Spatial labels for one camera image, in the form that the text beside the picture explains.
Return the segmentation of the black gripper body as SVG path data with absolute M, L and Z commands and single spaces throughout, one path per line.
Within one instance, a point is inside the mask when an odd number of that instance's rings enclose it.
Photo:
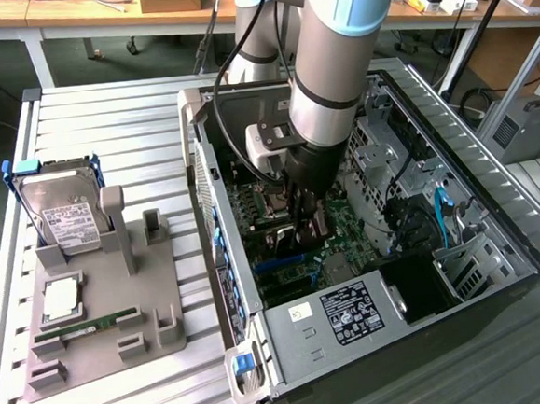
M 287 188 L 327 193 L 332 187 L 345 154 L 346 143 L 336 146 L 292 146 L 287 149 L 284 175 Z

